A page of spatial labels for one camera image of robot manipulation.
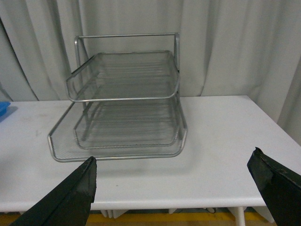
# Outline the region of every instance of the yellow floor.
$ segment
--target yellow floor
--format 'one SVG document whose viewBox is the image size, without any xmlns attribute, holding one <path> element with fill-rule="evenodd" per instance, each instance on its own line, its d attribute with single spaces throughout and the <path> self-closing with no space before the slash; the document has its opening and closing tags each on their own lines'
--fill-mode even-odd
<svg viewBox="0 0 301 226">
<path fill-rule="evenodd" d="M 0 215 L 0 226 L 8 226 L 19 215 Z M 246 226 L 276 226 L 267 222 L 258 213 L 245 213 Z M 157 213 L 124 214 L 117 219 L 90 214 L 86 226 L 235 226 L 230 213 Z"/>
</svg>

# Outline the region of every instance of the table leg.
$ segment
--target table leg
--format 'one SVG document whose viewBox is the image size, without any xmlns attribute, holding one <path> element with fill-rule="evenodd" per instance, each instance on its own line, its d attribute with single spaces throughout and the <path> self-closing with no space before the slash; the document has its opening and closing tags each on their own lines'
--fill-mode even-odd
<svg viewBox="0 0 301 226">
<path fill-rule="evenodd" d="M 228 210 L 235 216 L 236 226 L 246 226 L 245 207 L 228 207 Z"/>
</svg>

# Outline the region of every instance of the curtain fold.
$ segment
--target curtain fold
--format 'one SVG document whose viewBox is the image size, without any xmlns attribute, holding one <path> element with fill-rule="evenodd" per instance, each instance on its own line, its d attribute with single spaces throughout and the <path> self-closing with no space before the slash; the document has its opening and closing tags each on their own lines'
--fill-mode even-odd
<svg viewBox="0 0 301 226">
<path fill-rule="evenodd" d="M 248 95 L 301 143 L 299 0 L 10 0 L 0 18 L 1 100 L 67 99 L 75 35 L 180 32 L 182 96 Z M 90 56 L 173 49 L 172 37 L 85 43 Z"/>
</svg>

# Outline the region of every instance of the metal mesh tray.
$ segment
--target metal mesh tray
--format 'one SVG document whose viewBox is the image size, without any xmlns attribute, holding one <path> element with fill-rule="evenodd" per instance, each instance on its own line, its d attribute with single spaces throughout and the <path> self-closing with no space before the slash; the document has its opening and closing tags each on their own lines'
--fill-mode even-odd
<svg viewBox="0 0 301 226">
<path fill-rule="evenodd" d="M 177 96 L 169 99 L 73 103 L 51 130 L 57 161 L 162 158 L 178 155 L 187 126 Z"/>
<path fill-rule="evenodd" d="M 163 99 L 175 95 L 179 73 L 170 51 L 99 53 L 66 86 L 73 102 Z"/>
</svg>

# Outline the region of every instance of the metal rod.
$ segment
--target metal rod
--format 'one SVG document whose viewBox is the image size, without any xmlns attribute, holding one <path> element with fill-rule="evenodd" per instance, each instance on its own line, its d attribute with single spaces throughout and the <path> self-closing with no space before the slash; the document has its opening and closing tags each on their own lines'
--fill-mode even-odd
<svg viewBox="0 0 301 226">
<path fill-rule="evenodd" d="M 89 35 L 78 36 L 80 39 L 93 39 L 93 38 L 118 38 L 118 37 L 139 37 L 139 36 L 167 36 L 176 35 L 178 33 L 155 33 L 155 34 L 111 34 L 111 35 Z"/>
</svg>

